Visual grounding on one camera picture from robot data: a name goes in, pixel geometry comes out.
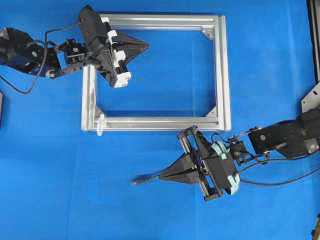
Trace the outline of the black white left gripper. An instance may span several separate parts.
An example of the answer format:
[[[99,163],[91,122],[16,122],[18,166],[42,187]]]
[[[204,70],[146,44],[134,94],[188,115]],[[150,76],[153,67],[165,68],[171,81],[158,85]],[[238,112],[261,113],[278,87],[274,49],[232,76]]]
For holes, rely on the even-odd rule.
[[[109,82],[111,88],[126,87],[132,77],[127,69],[127,64],[148,50],[150,45],[122,31],[109,30],[107,27],[106,31],[108,56],[97,58],[90,52],[91,57],[99,62],[100,67],[97,70],[105,75],[104,78]],[[124,45],[117,46],[117,50],[115,49],[116,42],[113,40],[116,37],[118,37],[116,42],[119,45]]]

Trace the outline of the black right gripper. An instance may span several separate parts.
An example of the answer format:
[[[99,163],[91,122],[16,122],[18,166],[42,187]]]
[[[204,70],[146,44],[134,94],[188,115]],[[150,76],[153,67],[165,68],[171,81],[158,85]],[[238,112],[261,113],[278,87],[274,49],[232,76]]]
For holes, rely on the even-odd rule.
[[[177,139],[182,145],[182,154],[173,164],[163,170],[159,179],[183,184],[199,184],[206,202],[220,198],[223,191],[218,187],[212,171],[205,159],[213,154],[212,143],[198,130],[191,126],[180,131]]]

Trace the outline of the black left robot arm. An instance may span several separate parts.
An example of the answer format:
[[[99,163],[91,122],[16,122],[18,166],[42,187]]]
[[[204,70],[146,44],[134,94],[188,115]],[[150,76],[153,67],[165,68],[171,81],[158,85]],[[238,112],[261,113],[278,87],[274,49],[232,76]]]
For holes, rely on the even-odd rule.
[[[92,65],[111,88],[126,87],[132,74],[127,64],[149,48],[149,44],[111,29],[109,20],[105,45],[96,53],[85,44],[67,39],[61,44],[35,40],[26,32],[5,27],[0,32],[0,64],[36,78],[60,78]]]

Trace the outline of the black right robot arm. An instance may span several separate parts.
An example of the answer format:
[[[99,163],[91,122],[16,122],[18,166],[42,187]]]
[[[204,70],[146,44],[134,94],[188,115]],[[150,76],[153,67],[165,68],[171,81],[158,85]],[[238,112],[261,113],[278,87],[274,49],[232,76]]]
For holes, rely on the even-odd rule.
[[[163,170],[158,179],[183,184],[198,184],[206,202],[220,198],[224,192],[233,195],[241,182],[237,166],[255,160],[270,161],[269,152],[277,151],[287,160],[310,155],[320,149],[320,110],[310,109],[294,120],[284,120],[246,132],[255,151],[249,153],[238,136],[228,140],[207,140],[192,126],[182,130],[180,140],[184,153]]]

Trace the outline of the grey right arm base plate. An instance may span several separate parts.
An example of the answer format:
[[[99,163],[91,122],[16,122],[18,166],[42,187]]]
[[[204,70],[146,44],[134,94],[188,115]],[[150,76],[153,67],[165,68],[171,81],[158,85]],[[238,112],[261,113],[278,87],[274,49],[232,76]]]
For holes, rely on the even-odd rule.
[[[320,82],[301,100],[301,111],[305,113],[320,107]]]

